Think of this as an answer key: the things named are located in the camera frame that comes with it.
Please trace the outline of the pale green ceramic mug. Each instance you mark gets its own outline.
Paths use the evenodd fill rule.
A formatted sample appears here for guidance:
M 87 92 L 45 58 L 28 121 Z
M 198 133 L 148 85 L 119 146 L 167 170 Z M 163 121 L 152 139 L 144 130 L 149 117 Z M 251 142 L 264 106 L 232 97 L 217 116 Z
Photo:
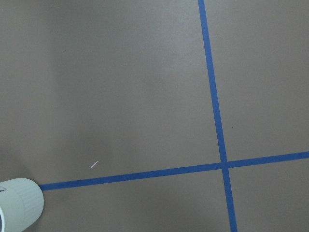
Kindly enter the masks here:
M 41 188 L 27 178 L 0 183 L 0 230 L 22 232 L 41 216 L 44 197 Z

